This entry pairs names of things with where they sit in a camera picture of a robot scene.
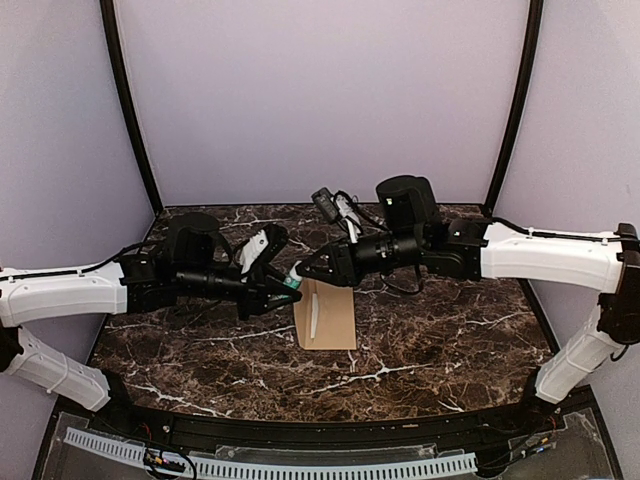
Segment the green glue stick white cap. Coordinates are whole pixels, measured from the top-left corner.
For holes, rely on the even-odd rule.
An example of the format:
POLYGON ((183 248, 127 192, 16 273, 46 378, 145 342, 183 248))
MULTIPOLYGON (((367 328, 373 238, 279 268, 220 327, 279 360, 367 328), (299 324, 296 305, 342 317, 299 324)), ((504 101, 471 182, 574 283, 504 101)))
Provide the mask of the green glue stick white cap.
POLYGON ((288 291, 280 296, 281 299, 293 300, 294 302, 299 300, 299 287, 302 283, 302 277, 297 272, 299 264, 300 261, 296 261, 287 273, 283 284, 288 288, 288 291))

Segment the white letter paper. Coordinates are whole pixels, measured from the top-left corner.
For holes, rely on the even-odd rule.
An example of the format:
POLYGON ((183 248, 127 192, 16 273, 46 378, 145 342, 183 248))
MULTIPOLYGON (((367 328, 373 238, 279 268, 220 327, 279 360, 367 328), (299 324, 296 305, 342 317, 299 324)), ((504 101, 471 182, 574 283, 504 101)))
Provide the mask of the white letter paper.
POLYGON ((317 335, 319 310, 320 310, 319 296, 316 292, 314 292, 311 297, 310 334, 309 334, 309 337, 311 340, 314 340, 317 335))

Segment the brown paper envelope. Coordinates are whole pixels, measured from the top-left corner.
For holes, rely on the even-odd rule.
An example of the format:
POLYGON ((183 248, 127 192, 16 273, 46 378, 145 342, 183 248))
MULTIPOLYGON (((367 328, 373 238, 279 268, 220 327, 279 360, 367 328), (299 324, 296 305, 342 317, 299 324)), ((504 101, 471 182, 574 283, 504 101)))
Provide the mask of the brown paper envelope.
POLYGON ((299 345, 304 350, 343 351, 357 348, 354 291, 349 287, 304 279, 302 299, 294 304, 294 320, 299 345), (311 297, 319 296, 319 319, 314 340, 310 334, 311 297))

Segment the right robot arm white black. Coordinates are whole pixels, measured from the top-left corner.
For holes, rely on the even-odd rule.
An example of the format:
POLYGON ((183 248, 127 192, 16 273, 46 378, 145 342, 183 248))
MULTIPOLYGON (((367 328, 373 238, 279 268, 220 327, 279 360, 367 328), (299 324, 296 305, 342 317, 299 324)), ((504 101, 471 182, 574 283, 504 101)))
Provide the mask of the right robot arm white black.
POLYGON ((563 401, 614 353, 638 343, 639 239, 633 225, 581 234, 519 227, 498 217, 445 222, 430 182, 413 175, 382 181, 376 194, 385 219, 379 233, 327 243, 297 265, 298 275, 355 287, 368 274, 425 267, 454 279, 532 279, 598 291, 585 324, 539 368, 532 395, 511 410, 517 432, 534 432, 547 420, 549 405, 563 401))

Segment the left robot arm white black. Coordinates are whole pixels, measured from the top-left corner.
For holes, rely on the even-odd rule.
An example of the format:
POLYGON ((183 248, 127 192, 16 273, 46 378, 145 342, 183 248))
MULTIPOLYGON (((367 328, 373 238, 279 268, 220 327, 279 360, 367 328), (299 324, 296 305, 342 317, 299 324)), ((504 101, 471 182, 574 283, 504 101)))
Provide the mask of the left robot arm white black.
POLYGON ((164 239, 135 243, 93 265, 1 272, 1 371, 97 412, 120 436, 141 427, 119 376, 83 365, 26 329, 35 320, 84 314, 147 313, 181 298, 232 302, 240 319, 300 301, 271 265, 287 230, 269 223, 231 248, 219 221, 193 212, 170 220, 164 239))

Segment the black front rail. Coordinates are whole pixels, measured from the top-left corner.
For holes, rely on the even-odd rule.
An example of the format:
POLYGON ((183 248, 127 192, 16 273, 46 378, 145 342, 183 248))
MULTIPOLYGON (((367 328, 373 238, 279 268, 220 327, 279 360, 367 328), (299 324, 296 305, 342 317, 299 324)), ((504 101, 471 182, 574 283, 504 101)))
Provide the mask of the black front rail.
POLYGON ((574 389, 557 413, 524 413, 520 405, 506 405, 466 413, 405 420, 296 423, 214 418, 135 405, 114 413, 93 414, 69 400, 55 403, 49 424, 65 413, 98 431, 131 435, 177 450, 212 452, 222 446, 255 448, 358 449, 434 444, 450 448, 504 450, 508 441, 569 425, 569 415, 589 409, 600 414, 589 386, 574 389))

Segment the left black frame post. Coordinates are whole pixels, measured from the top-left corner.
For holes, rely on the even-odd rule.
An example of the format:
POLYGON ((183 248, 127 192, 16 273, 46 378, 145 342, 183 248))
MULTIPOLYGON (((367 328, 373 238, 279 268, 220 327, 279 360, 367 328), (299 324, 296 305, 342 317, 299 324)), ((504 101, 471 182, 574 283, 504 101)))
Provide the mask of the left black frame post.
POLYGON ((100 0, 99 7, 112 75, 125 128, 147 199, 153 214, 158 216, 163 211, 164 205, 152 172, 127 76, 124 52, 116 18, 116 5, 115 2, 111 0, 100 0))

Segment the black frame post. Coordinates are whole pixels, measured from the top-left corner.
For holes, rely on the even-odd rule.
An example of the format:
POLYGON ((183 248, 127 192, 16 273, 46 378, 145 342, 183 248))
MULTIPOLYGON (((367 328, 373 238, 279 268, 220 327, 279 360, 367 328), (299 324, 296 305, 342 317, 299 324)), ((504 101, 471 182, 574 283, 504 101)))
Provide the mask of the black frame post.
POLYGON ((99 7, 112 75, 125 128, 147 199, 153 214, 158 216, 163 211, 164 205, 152 172, 127 76, 124 52, 116 18, 116 5, 115 2, 111 0, 100 0, 99 7))
POLYGON ((509 114, 489 188, 481 205, 481 211, 487 217, 492 216, 495 212, 515 148, 533 72, 543 10, 543 0, 529 2, 521 57, 509 114))

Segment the right black frame post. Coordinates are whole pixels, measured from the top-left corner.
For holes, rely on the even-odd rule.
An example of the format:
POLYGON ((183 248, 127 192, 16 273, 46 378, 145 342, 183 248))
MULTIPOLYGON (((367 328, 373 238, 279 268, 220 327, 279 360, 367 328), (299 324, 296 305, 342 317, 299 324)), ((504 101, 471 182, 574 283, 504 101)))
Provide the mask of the right black frame post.
POLYGON ((481 205, 481 211, 487 217, 492 216, 495 212, 515 148, 533 72, 543 10, 543 0, 529 2, 521 57, 509 114, 489 188, 481 205))

